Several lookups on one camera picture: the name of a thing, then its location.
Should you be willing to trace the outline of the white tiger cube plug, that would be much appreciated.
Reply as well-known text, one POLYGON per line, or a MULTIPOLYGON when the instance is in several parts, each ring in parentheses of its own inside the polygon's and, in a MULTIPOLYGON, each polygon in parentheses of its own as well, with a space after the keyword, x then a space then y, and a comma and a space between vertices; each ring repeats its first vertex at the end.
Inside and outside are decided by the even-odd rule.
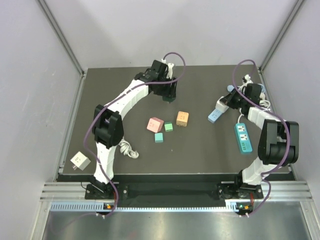
POLYGON ((225 112, 229 109, 229 107, 228 107, 225 103, 222 102, 222 99, 223 99, 223 98, 224 98, 224 97, 221 96, 221 97, 217 100, 217 102, 216 102, 216 104, 215 104, 215 108, 216 108, 218 111, 220 111, 221 113, 225 113, 225 112))

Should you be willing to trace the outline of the white light-blue power strip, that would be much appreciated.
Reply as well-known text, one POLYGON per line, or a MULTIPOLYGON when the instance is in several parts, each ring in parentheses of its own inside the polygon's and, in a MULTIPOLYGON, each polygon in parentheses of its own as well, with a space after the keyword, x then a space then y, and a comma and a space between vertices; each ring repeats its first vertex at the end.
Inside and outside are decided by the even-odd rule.
POLYGON ((222 116, 223 112, 221 112, 218 109, 214 109, 207 117, 208 121, 210 123, 215 123, 221 116, 222 116))

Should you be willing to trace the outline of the orange wooden cube plug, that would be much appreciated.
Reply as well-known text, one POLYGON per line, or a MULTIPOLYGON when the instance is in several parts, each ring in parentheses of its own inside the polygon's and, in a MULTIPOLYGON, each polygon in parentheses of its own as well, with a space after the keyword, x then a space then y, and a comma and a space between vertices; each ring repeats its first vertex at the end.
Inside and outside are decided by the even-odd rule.
POLYGON ((179 111, 177 113, 176 125, 181 127, 186 127, 188 125, 189 113, 184 111, 179 111))

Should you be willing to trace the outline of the green charger plug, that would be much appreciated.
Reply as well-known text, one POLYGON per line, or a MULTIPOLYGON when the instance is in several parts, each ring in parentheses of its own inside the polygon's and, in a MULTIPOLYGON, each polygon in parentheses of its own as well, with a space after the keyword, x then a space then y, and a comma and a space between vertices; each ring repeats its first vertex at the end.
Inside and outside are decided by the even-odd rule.
POLYGON ((173 131, 172 122, 165 122, 164 123, 164 129, 165 129, 166 132, 172 132, 173 131))

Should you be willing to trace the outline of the pink charger plug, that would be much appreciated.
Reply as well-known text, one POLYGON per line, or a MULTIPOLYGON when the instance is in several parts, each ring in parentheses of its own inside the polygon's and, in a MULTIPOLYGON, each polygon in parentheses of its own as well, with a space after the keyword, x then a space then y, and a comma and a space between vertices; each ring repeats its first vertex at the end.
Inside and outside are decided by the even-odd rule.
POLYGON ((164 121, 157 117, 152 117, 149 119, 146 129, 153 132, 159 133, 163 127, 164 121))

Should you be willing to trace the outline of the teal power strip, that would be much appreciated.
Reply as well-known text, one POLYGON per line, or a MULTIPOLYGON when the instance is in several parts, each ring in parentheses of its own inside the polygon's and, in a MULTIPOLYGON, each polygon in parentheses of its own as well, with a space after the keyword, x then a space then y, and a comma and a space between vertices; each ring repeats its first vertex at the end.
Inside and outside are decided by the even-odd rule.
POLYGON ((249 134, 244 123, 236 123, 234 126, 235 136, 239 150, 242 154, 249 154, 253 151, 249 134))

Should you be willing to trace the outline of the teal charger plug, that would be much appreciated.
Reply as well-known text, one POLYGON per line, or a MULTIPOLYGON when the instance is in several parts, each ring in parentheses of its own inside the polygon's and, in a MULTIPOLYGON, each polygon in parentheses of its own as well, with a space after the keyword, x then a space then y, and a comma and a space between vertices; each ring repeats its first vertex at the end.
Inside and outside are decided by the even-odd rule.
POLYGON ((163 143, 164 142, 164 136, 162 132, 157 132, 154 134, 154 142, 155 143, 163 143))

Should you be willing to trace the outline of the white cube socket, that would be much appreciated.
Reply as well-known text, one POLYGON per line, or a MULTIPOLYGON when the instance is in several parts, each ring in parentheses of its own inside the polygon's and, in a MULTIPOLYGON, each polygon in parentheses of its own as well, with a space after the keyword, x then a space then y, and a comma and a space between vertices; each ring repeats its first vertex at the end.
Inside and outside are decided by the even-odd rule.
POLYGON ((90 159, 85 156, 82 152, 78 151, 71 159, 71 163, 73 164, 72 169, 80 169, 83 171, 90 163, 90 159))

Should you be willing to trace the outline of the dark green printed plug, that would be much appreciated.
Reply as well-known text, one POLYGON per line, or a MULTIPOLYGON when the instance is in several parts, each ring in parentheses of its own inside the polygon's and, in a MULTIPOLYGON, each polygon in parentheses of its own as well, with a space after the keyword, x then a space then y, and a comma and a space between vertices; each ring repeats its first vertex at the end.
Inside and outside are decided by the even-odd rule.
POLYGON ((172 96, 163 96, 162 100, 167 102, 167 103, 172 103, 176 98, 172 96))

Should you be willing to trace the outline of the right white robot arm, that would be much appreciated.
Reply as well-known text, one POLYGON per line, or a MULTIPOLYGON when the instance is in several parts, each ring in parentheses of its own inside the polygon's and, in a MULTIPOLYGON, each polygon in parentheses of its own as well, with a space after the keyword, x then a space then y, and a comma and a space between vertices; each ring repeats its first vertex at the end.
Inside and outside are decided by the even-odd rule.
POLYGON ((235 88, 219 100, 231 109, 240 110, 261 129, 257 158, 235 178, 233 192, 239 198, 257 191, 270 173, 295 163, 299 157, 299 124, 260 106, 261 93, 261 85, 249 83, 244 92, 235 88))

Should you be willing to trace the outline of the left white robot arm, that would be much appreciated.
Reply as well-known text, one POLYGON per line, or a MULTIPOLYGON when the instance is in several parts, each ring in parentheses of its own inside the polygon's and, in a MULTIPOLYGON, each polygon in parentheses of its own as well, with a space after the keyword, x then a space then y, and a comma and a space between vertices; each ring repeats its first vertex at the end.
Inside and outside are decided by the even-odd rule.
POLYGON ((175 100, 177 81, 173 77, 174 66, 173 63, 168 63, 164 59, 154 60, 151 67, 138 73, 114 100, 95 107, 92 134, 98 160, 90 182, 102 198, 109 198, 114 191, 110 180, 114 177, 115 151, 124 137, 124 117, 150 93, 161 96, 167 102, 175 100))

